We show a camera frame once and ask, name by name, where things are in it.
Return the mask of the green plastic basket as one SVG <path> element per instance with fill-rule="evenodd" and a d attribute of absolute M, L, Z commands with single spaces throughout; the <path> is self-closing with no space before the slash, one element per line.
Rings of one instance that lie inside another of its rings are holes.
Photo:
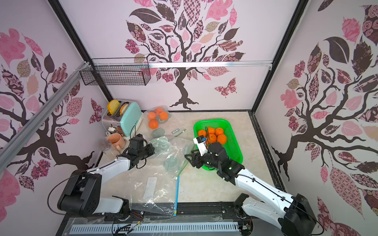
<path fill-rule="evenodd" d="M 203 121 L 198 121 L 194 124 L 194 134 L 195 137 L 197 137 L 197 132 L 201 129 L 205 130 L 207 132 L 207 127 L 212 127 L 214 129 L 221 127 L 224 130 L 224 134 L 227 136 L 227 143 L 222 145 L 228 157 L 230 159 L 233 159 L 234 161 L 242 164 L 243 163 L 243 154 L 241 152 L 241 149 L 238 145 L 237 139 L 235 137 L 234 131 L 232 129 L 231 124 L 224 119 L 212 119 L 212 120 L 203 120 Z M 208 133 L 206 136 L 207 139 L 207 147 L 210 145 L 208 143 Z"/>

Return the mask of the orange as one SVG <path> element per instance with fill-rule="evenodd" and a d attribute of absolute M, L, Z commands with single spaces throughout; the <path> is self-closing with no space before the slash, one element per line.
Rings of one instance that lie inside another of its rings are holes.
<path fill-rule="evenodd" d="M 199 130 L 199 131 L 197 132 L 197 135 L 198 135 L 198 136 L 206 137 L 206 136 L 207 136 L 207 132 L 206 132 L 205 130 L 201 129 L 201 130 Z"/>
<path fill-rule="evenodd" d="M 224 145 L 227 143 L 227 136 L 225 134 L 220 134 L 217 136 L 217 142 L 221 145 Z"/>
<path fill-rule="evenodd" d="M 216 143 L 217 142 L 217 136 L 214 133 L 210 133 L 208 135 L 208 143 Z"/>
<path fill-rule="evenodd" d="M 215 129 L 215 135 L 216 136 L 223 135 L 223 134 L 224 134 L 223 128 L 218 127 L 218 128 Z"/>
<path fill-rule="evenodd" d="M 207 127 L 207 133 L 208 134 L 215 134 L 215 129 L 212 127 Z"/>

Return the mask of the green-zip bag of oranges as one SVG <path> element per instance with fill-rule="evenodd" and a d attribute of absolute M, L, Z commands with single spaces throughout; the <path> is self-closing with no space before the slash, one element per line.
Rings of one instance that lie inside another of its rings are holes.
<path fill-rule="evenodd" d="M 188 164 L 185 155 L 194 148 L 191 140 L 179 137 L 162 136 L 152 139 L 150 144 L 155 154 L 148 158 L 154 165 L 164 168 L 175 180 L 179 178 Z"/>

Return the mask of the blue-zip clear bag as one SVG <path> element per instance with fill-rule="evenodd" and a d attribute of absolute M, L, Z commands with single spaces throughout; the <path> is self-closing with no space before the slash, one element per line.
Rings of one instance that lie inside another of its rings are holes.
<path fill-rule="evenodd" d="M 172 176 L 143 177 L 131 185 L 131 209 L 175 216 L 179 180 Z"/>

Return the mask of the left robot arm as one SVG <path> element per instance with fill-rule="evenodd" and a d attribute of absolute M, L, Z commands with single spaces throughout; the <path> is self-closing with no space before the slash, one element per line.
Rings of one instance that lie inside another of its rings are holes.
<path fill-rule="evenodd" d="M 126 219 L 130 216 L 129 200 L 121 197 L 101 197 L 101 187 L 117 175 L 127 172 L 155 154 L 155 148 L 137 134 L 130 145 L 115 160 L 100 168 L 76 170 L 58 200 L 57 208 L 81 217 L 104 214 Z"/>

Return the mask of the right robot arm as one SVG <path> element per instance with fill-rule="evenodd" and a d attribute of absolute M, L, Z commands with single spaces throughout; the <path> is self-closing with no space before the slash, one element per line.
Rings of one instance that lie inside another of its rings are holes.
<path fill-rule="evenodd" d="M 195 168 L 215 170 L 224 181 L 253 194 L 249 199 L 241 194 L 234 202 L 234 210 L 241 217 L 252 216 L 277 227 L 285 236 L 312 236 L 316 217 L 306 197 L 293 196 L 264 182 L 242 164 L 229 158 L 220 143 L 207 144 L 203 136 L 194 138 L 197 149 L 185 155 Z"/>

